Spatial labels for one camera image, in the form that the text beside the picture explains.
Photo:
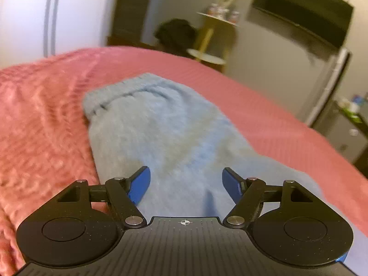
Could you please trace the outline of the grey sweat pants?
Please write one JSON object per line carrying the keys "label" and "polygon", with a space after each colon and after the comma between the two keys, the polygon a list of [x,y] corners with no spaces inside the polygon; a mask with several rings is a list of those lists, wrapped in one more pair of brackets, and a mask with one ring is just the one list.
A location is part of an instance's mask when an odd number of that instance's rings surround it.
{"label": "grey sweat pants", "polygon": [[225,218],[235,205],[222,183],[227,167],[268,185],[294,180],[324,197],[310,176],[258,154],[217,106],[180,83],[142,74],[86,93],[82,107],[101,183],[150,169],[138,203],[147,219]]}

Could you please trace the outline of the pink ribbed bedspread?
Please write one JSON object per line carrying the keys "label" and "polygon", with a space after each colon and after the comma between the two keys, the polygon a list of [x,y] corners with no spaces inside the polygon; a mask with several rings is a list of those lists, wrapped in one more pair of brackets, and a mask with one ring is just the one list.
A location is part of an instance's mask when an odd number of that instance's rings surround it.
{"label": "pink ribbed bedspread", "polygon": [[317,132],[254,90],[193,60],[134,47],[81,49],[1,70],[1,274],[24,264],[15,234],[76,179],[97,182],[82,111],[90,90],[143,73],[191,87],[260,154],[307,173],[367,232],[367,179]]}

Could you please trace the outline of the grey small cabinet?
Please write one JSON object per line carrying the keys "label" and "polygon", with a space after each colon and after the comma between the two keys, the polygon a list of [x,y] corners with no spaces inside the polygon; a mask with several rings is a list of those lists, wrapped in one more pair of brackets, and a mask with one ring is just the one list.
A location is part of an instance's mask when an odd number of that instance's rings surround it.
{"label": "grey small cabinet", "polygon": [[329,102],[312,124],[348,162],[355,164],[367,149],[367,127],[355,122],[334,101]]}

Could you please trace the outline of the white standing air conditioner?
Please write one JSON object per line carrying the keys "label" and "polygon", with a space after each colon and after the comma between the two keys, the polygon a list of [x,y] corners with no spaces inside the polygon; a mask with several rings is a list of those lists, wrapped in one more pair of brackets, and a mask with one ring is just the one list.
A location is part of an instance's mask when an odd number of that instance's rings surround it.
{"label": "white standing air conditioner", "polygon": [[323,75],[323,80],[316,88],[316,93],[313,95],[308,112],[303,119],[307,126],[311,127],[315,124],[329,100],[333,97],[349,65],[351,56],[351,51],[344,47],[333,58],[327,72]]}

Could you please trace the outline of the yellow legged side table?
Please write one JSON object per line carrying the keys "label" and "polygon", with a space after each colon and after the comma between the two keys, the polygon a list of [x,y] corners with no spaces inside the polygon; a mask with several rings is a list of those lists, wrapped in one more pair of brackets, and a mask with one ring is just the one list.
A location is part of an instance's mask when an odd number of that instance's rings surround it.
{"label": "yellow legged side table", "polygon": [[236,42],[238,24],[203,11],[197,14],[202,19],[202,25],[193,47],[188,48],[187,53],[197,62],[223,73]]}

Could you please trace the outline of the black clothes pile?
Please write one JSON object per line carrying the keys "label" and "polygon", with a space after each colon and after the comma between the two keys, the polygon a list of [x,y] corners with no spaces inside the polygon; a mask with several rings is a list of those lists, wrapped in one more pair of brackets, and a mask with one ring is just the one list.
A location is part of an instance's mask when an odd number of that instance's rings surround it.
{"label": "black clothes pile", "polygon": [[169,54],[188,57],[187,49],[193,47],[198,29],[187,20],[171,19],[164,22],[155,31],[157,47]]}

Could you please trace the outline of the black wall television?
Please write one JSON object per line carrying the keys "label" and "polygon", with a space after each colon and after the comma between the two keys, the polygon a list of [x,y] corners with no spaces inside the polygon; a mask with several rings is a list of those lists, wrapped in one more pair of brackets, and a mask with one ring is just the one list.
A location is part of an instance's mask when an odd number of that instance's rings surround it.
{"label": "black wall television", "polygon": [[253,7],[288,21],[339,49],[348,33],[353,6],[345,0],[253,0]]}

